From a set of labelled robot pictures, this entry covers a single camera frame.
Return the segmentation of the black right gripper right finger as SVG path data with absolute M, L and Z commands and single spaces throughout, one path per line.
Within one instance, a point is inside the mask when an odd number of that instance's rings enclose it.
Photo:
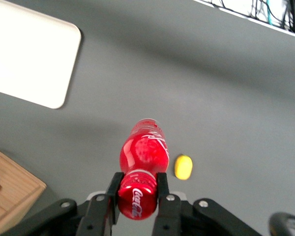
M 157 174 L 158 213 L 153 236 L 181 235 L 181 198 L 179 192 L 170 192 L 166 173 Z

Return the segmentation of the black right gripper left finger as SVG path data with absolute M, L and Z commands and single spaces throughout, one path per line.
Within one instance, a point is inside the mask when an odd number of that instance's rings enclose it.
M 97 193 L 88 203 L 76 235 L 78 236 L 110 236 L 112 227 L 118 221 L 118 190 L 124 174 L 117 172 L 104 193 Z

